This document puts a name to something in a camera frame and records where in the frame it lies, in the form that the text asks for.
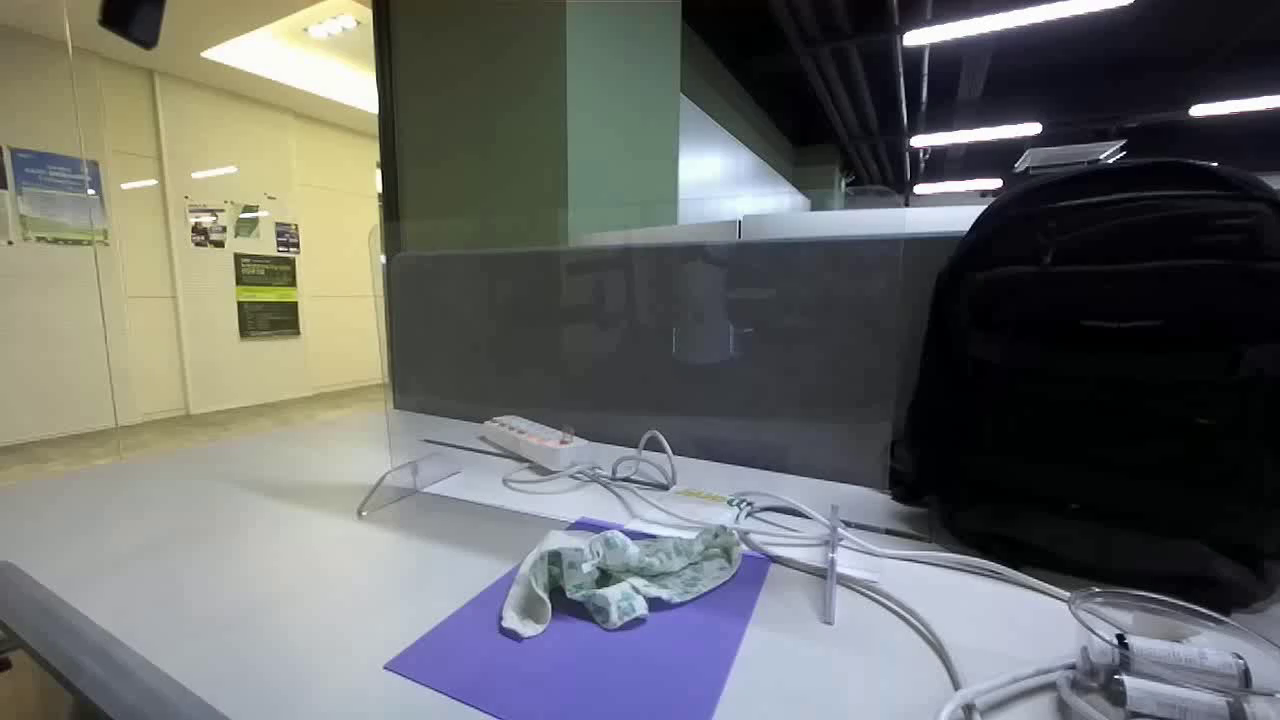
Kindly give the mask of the purple mat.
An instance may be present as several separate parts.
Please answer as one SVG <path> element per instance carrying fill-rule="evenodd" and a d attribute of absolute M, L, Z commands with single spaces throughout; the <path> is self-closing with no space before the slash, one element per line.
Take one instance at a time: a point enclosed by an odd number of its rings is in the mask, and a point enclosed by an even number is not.
<path fill-rule="evenodd" d="M 745 548 L 738 570 L 698 601 L 656 603 L 618 632 L 558 601 L 550 626 L 521 641 L 499 626 L 515 568 L 395 652 L 389 673 L 490 720 L 708 720 L 767 578 L 767 559 Z"/>

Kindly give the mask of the black backpack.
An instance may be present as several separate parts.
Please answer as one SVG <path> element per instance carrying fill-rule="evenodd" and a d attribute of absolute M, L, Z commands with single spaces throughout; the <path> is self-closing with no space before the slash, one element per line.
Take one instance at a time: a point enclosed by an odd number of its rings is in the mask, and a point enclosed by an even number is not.
<path fill-rule="evenodd" d="M 1003 563 L 1270 601 L 1274 188 L 1119 161 L 1000 191 L 933 284 L 887 497 Z"/>

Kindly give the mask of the white plug adapters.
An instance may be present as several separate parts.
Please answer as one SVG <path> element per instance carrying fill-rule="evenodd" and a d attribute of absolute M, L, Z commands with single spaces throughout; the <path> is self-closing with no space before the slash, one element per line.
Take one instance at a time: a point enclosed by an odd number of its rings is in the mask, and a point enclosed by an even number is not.
<path fill-rule="evenodd" d="M 1124 715 L 1142 720 L 1274 720 L 1274 690 L 1259 687 L 1240 652 L 1155 635 L 1087 635 L 1074 678 Z"/>

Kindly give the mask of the white and green cloth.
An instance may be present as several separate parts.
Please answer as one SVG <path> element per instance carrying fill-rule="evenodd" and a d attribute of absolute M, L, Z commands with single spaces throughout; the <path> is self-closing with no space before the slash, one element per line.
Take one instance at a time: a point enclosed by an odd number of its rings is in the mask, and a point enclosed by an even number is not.
<path fill-rule="evenodd" d="M 534 641 L 567 601 L 597 626 L 618 632 L 656 603 L 686 603 L 725 586 L 745 563 L 737 528 L 711 524 L 694 536 L 632 541 L 618 528 L 548 533 L 515 568 L 499 603 L 499 626 Z"/>

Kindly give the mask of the white power strip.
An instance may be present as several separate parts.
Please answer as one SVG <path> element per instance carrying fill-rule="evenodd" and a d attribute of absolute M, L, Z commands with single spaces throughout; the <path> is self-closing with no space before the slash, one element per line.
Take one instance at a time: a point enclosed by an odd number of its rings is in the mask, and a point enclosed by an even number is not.
<path fill-rule="evenodd" d="M 499 450 L 529 460 L 539 470 L 570 470 L 590 460 L 588 441 L 558 430 L 558 428 L 548 428 L 548 424 L 534 424 L 529 416 L 490 416 L 479 424 L 479 437 L 486 445 L 496 445 Z"/>

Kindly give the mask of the blue wall poster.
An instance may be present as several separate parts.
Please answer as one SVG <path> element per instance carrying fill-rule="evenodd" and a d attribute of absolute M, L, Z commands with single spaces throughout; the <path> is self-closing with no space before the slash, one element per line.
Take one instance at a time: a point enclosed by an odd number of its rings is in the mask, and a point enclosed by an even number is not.
<path fill-rule="evenodd" d="M 105 245 L 107 207 L 101 165 L 40 146 L 11 146 L 14 218 L 32 245 Z"/>

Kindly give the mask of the green and black wall poster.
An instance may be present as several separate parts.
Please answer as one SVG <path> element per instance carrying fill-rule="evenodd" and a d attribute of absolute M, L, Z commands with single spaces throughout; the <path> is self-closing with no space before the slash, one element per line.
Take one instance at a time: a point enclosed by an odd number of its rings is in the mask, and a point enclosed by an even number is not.
<path fill-rule="evenodd" d="M 237 326 L 244 339 L 285 339 L 300 333 L 300 284 L 290 254 L 232 254 Z"/>

